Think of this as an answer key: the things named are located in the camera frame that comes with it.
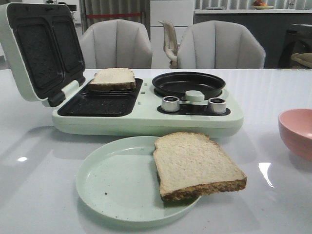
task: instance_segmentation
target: glossy tabletop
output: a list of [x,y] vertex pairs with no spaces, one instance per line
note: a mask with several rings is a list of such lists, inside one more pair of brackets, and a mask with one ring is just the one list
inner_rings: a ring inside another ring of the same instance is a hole
[[[170,71],[134,73],[153,78]],[[312,162],[286,148],[277,117],[312,108],[312,70],[196,71],[223,78],[245,113],[236,135],[216,141],[246,173],[247,187],[203,196],[177,221],[141,229],[110,223],[84,204],[75,186],[84,159],[124,137],[60,132],[52,108],[25,101],[10,70],[0,71],[0,233],[310,234]],[[86,70],[87,79],[94,72]]]

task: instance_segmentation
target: chair backrest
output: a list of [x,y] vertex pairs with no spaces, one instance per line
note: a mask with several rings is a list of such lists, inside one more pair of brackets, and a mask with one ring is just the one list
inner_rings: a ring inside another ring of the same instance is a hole
[[98,22],[79,42],[86,68],[151,68],[152,47],[141,23],[123,19]]
[[179,68],[263,68],[265,51],[245,26],[212,20],[186,29],[177,59]]
[[164,27],[164,47],[163,50],[167,57],[174,62],[177,62],[178,45],[176,40],[176,30],[174,25],[169,21],[159,21]]

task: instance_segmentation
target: pink bowl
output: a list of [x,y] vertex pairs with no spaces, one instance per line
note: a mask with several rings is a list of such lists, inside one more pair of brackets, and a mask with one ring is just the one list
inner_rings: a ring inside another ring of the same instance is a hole
[[288,149],[312,161],[312,109],[282,112],[278,117],[278,128]]

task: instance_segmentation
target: white bread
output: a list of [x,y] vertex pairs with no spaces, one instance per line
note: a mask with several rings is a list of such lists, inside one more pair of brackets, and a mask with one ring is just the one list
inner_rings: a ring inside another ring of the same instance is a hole
[[242,190],[246,175],[209,136],[178,132],[155,141],[163,200]]
[[93,91],[134,89],[136,80],[129,68],[107,68],[95,73],[89,88]]

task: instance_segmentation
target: black frying pan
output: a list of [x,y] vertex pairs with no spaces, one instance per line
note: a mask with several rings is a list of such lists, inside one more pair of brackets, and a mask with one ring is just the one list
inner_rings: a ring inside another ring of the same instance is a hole
[[162,96],[184,99],[188,90],[201,91],[205,100],[217,97],[225,86],[219,77],[199,72],[171,72],[155,77],[152,81],[155,91]]

